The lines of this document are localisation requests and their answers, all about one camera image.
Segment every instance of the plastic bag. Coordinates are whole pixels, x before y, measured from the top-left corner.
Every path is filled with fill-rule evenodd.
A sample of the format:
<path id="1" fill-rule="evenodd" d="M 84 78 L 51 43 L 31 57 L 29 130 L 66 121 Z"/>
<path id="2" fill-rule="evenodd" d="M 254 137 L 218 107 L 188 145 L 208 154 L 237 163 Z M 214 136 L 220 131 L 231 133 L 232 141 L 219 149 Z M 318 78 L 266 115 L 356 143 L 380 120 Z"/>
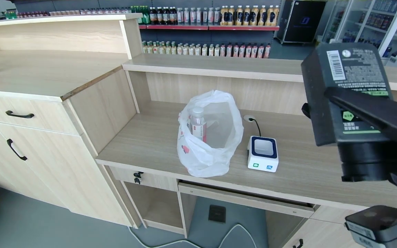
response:
<path id="1" fill-rule="evenodd" d="M 189 130 L 189 116 L 194 107 L 204 108 L 206 143 Z M 179 114 L 179 123 L 177 153 L 189 174 L 210 177 L 227 173 L 244 129 L 233 96 L 223 91 L 209 91 L 193 97 Z"/>

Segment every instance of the floor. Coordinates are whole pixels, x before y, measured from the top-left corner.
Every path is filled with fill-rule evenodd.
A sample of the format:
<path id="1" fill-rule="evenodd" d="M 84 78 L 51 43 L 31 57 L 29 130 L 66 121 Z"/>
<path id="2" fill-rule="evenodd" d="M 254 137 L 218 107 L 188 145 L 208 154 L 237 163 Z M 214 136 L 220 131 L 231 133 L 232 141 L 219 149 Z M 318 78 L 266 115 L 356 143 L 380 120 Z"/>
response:
<path id="1" fill-rule="evenodd" d="M 226 207 L 226 223 L 208 221 L 210 204 Z M 258 248 L 267 248 L 264 210 L 206 198 L 197 199 L 189 241 L 203 248 L 217 248 L 236 223 L 252 235 Z M 183 235 L 155 228 L 131 229 L 149 247 L 183 239 Z M 0 188 L 0 248 L 143 248 L 125 226 L 73 214 Z M 193 248 L 177 243 L 167 248 Z M 236 227 L 221 248 L 253 248 L 248 234 Z"/>
<path id="2" fill-rule="evenodd" d="M 315 48 L 315 44 L 285 43 L 274 39 L 271 44 L 271 59 L 304 60 Z"/>

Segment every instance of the black drawer handle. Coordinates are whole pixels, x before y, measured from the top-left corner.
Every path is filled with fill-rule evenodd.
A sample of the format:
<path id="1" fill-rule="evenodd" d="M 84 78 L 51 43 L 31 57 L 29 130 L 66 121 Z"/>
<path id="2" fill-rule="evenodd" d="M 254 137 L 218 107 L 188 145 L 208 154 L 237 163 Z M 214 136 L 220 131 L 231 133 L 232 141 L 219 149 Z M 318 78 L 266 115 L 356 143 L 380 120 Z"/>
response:
<path id="1" fill-rule="evenodd" d="M 303 239 L 299 239 L 298 247 L 296 245 L 292 246 L 292 248 L 301 248 L 301 247 L 303 247 Z"/>
<path id="2" fill-rule="evenodd" d="M 13 111 L 7 110 L 6 114 L 8 116 L 14 116 L 14 117 L 19 117 L 19 118 L 26 118 L 26 119 L 30 119 L 33 118 L 34 114 L 28 114 L 28 115 L 14 115 Z"/>
<path id="3" fill-rule="evenodd" d="M 22 160 L 27 160 L 27 157 L 26 156 L 24 156 L 24 157 L 21 157 L 14 149 L 13 149 L 13 147 L 11 146 L 12 145 L 12 143 L 13 143 L 13 140 L 11 140 L 11 138 L 9 138 L 8 140 L 7 140 L 7 144 L 8 144 L 8 146 L 10 146 L 10 149 L 16 154 L 16 156 L 17 157 L 19 157 L 20 159 L 22 159 Z"/>

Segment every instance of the red shelf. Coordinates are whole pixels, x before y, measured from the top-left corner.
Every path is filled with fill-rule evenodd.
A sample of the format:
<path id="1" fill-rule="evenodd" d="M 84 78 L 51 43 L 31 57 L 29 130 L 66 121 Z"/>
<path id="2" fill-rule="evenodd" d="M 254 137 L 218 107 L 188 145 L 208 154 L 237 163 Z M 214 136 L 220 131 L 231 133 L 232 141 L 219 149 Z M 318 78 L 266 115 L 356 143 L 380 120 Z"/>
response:
<path id="1" fill-rule="evenodd" d="M 279 26 L 209 26 L 209 30 L 258 30 L 258 31 L 278 31 Z"/>
<path id="2" fill-rule="evenodd" d="M 147 25 L 147 29 L 208 30 L 206 25 Z"/>

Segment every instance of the black device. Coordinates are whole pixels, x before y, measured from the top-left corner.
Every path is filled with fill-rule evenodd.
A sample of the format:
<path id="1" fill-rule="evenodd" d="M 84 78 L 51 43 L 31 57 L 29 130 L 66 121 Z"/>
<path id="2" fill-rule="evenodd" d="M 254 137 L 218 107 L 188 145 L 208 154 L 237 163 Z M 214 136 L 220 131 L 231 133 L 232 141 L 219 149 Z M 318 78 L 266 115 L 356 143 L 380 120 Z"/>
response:
<path id="1" fill-rule="evenodd" d="M 397 186 L 397 102 L 378 50 L 370 44 L 317 47 L 302 63 L 317 146 L 337 144 L 342 181 L 388 180 Z M 397 209 L 373 206 L 345 218 L 356 243 L 397 248 Z"/>
<path id="2" fill-rule="evenodd" d="M 326 1 L 321 0 L 285 0 L 278 14 L 277 39 L 281 44 L 312 43 L 325 6 Z"/>

